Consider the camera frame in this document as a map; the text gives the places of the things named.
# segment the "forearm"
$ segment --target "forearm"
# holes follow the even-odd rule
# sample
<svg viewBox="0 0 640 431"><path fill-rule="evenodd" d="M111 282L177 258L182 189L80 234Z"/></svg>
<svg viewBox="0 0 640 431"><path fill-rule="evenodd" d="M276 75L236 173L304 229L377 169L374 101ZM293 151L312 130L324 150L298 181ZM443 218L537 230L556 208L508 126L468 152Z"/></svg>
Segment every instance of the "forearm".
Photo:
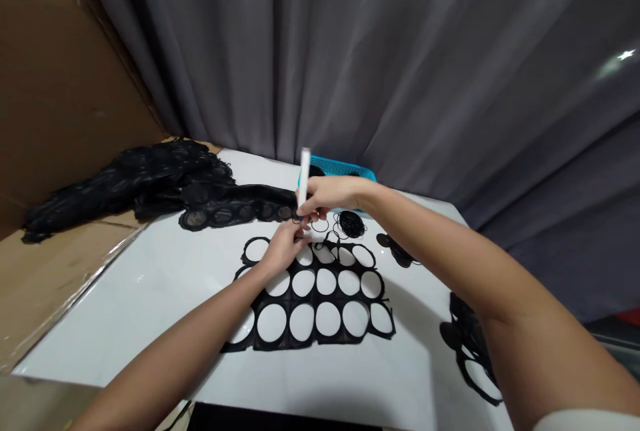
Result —
<svg viewBox="0 0 640 431"><path fill-rule="evenodd" d="M382 185L360 206L481 316L509 319L555 301L520 264L480 234Z"/></svg>
<svg viewBox="0 0 640 431"><path fill-rule="evenodd" d="M494 243L380 185L359 203L479 316L516 430L570 408L640 413L633 378Z"/></svg>
<svg viewBox="0 0 640 431"><path fill-rule="evenodd" d="M72 429L155 429L210 368L267 281L258 264L180 319L109 383Z"/></svg>

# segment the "circular cutout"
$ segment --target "circular cutout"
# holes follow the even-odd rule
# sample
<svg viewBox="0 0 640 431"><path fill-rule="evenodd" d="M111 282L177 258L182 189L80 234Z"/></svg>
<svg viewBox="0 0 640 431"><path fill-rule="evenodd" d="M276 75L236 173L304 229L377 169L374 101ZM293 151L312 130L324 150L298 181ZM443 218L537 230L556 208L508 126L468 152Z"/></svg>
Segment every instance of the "circular cutout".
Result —
<svg viewBox="0 0 640 431"><path fill-rule="evenodd" d="M245 339L253 329L254 322L255 322L255 314L253 313L253 310L249 308L249 311L247 312L247 316L245 317L245 320L242 321L242 324L237 329L235 334L231 337L229 342L231 344L235 344Z"/></svg>
<svg viewBox="0 0 640 431"><path fill-rule="evenodd" d="M329 251L329 248L322 243L315 243L312 245L312 248L313 253L322 264L329 264L335 261L335 257L331 251Z"/></svg>
<svg viewBox="0 0 640 431"><path fill-rule="evenodd" d="M373 271L367 271L362 275L362 292L368 298L377 298L382 291L382 281Z"/></svg>
<svg viewBox="0 0 640 431"><path fill-rule="evenodd" d="M223 207L213 212L213 221L216 224L224 224L231 221L231 218L233 218L233 213L228 207Z"/></svg>
<svg viewBox="0 0 640 431"><path fill-rule="evenodd" d="M315 312L315 327L324 336L333 336L340 329L340 311L330 302L320 303Z"/></svg>
<svg viewBox="0 0 640 431"><path fill-rule="evenodd" d="M311 248L307 246L303 246L295 259L302 264L303 266L308 266L313 262L313 252Z"/></svg>
<svg viewBox="0 0 640 431"><path fill-rule="evenodd" d="M369 325L369 308L360 301L349 301L342 309L342 322L356 338L364 336Z"/></svg>
<svg viewBox="0 0 640 431"><path fill-rule="evenodd" d="M351 252L347 251L342 246L335 247L331 250L331 253L335 256L335 258L340 261L340 264L343 266L353 266L355 264L355 258Z"/></svg>
<svg viewBox="0 0 640 431"><path fill-rule="evenodd" d="M260 209L260 217L264 220L268 220L273 215L273 209L269 204L263 204Z"/></svg>
<svg viewBox="0 0 640 431"><path fill-rule="evenodd" d="M351 253L365 268L373 267L373 254L371 254L371 252L369 252L369 250L364 246L353 246Z"/></svg>
<svg viewBox="0 0 640 431"><path fill-rule="evenodd" d="M266 342L282 336L287 325L287 314L279 304L269 304L258 316L258 334Z"/></svg>
<svg viewBox="0 0 640 431"><path fill-rule="evenodd" d="M335 276L331 271L325 268L321 268L318 271L315 287L320 294L328 296L335 291L335 284Z"/></svg>
<svg viewBox="0 0 640 431"><path fill-rule="evenodd" d="M493 381L491 381L491 378L487 375L487 372L481 364L476 363L476 361L466 360L465 367L467 368L469 377L474 383L476 383L478 388L482 389L482 391L487 393L493 399L502 399L502 393L500 393L500 390L496 387Z"/></svg>
<svg viewBox="0 0 640 431"><path fill-rule="evenodd" d="M255 217L255 213L253 212L253 208L247 204L240 208L238 216L242 222L248 222Z"/></svg>
<svg viewBox="0 0 640 431"><path fill-rule="evenodd" d="M390 333L393 331L391 314L389 314L387 308L382 304L371 304L371 324L373 324L374 328L383 333Z"/></svg>
<svg viewBox="0 0 640 431"><path fill-rule="evenodd" d="M185 224L190 228L199 228L207 221L207 213L202 209L188 211L185 214Z"/></svg>
<svg viewBox="0 0 640 431"><path fill-rule="evenodd" d="M306 341L313 331L313 308L310 304L297 306L289 317L289 329L298 341Z"/></svg>
<svg viewBox="0 0 640 431"><path fill-rule="evenodd" d="M360 290L360 278L349 270L340 271L338 274L338 286L347 296L353 296Z"/></svg>
<svg viewBox="0 0 640 431"><path fill-rule="evenodd" d="M266 240L258 239L252 241L245 250L245 256L249 261L258 262L262 259L269 247L269 243Z"/></svg>
<svg viewBox="0 0 640 431"><path fill-rule="evenodd" d="M289 289L289 281L291 281L289 271L284 270L279 272L265 286L267 294L270 296L282 296Z"/></svg>
<svg viewBox="0 0 640 431"><path fill-rule="evenodd" d="M291 287L296 295L304 298L313 289L315 274L311 270L302 270L293 276Z"/></svg>
<svg viewBox="0 0 640 431"><path fill-rule="evenodd" d="M386 234L382 234L382 233L377 234L375 236L375 240L378 241L378 244L383 248L389 247L389 236L387 236Z"/></svg>
<svg viewBox="0 0 640 431"><path fill-rule="evenodd" d="M291 216L293 216L293 212L291 211L290 207L283 206L280 209L278 209L278 216L283 221L288 221L291 219Z"/></svg>

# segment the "blue plastic container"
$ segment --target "blue plastic container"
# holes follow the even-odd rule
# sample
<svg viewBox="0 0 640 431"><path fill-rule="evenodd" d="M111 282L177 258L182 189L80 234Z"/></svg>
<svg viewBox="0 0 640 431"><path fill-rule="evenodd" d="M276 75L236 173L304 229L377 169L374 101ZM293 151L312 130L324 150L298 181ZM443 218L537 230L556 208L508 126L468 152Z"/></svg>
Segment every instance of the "blue plastic container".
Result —
<svg viewBox="0 0 640 431"><path fill-rule="evenodd" d="M375 174L366 167L357 166L355 164L343 163L342 161L334 161L326 157L311 156L311 165L322 169L325 175L358 175L366 177L373 182L377 182ZM298 175L298 185L300 185L300 175Z"/></svg>

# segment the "white tabletop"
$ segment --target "white tabletop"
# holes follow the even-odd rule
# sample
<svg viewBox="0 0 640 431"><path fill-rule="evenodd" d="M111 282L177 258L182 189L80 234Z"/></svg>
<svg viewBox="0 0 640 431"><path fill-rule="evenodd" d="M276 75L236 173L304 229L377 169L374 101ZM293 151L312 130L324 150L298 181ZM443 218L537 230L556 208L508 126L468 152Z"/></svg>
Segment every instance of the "white tabletop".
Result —
<svg viewBox="0 0 640 431"><path fill-rule="evenodd" d="M230 163L238 184L296 188L298 166L230 150L219 157ZM451 204L405 195L465 224ZM464 383L440 337L440 323L451 320L447 287L423 266L398 266L375 240L383 232L379 224L365 223L357 242L375 254L384 277L393 338L367 334L357 345L223 354L192 398L404 430L512 430L504 404L489 405ZM253 222L188 232L177 214L158 219L13 374L106 386L145 346L233 280L247 240L270 238L276 227ZM482 372L475 377L488 382Z"/></svg>

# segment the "cardboard box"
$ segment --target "cardboard box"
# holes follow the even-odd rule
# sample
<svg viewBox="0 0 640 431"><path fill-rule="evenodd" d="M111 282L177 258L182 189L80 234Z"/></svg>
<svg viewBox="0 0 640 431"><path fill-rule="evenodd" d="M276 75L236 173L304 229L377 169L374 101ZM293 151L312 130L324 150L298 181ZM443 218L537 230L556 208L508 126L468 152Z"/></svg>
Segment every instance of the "cardboard box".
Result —
<svg viewBox="0 0 640 431"><path fill-rule="evenodd" d="M130 211L27 245L19 229L25 211L96 174L125 149L168 135L97 0L0 0L0 16L0 373L6 374L145 225Z"/></svg>

